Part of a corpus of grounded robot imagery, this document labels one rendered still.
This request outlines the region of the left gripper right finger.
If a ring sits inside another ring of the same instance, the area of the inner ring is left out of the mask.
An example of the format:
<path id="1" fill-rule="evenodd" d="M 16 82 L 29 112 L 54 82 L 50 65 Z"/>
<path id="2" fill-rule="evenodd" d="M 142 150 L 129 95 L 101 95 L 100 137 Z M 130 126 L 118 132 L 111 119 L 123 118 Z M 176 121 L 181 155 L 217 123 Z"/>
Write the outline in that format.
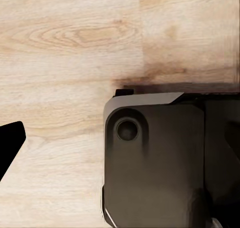
<path id="1" fill-rule="evenodd" d="M 240 161 L 240 123 L 239 122 L 235 122 L 235 121 L 228 122 L 225 130 L 225 134 L 224 134 L 224 139 Z"/>

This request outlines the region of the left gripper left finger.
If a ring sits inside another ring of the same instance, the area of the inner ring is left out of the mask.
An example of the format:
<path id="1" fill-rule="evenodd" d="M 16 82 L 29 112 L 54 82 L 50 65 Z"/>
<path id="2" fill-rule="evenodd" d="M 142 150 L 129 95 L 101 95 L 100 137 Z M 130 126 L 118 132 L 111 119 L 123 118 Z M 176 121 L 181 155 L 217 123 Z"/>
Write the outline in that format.
<path id="1" fill-rule="evenodd" d="M 25 140 L 25 128 L 21 121 L 0 126 L 0 181 Z"/>

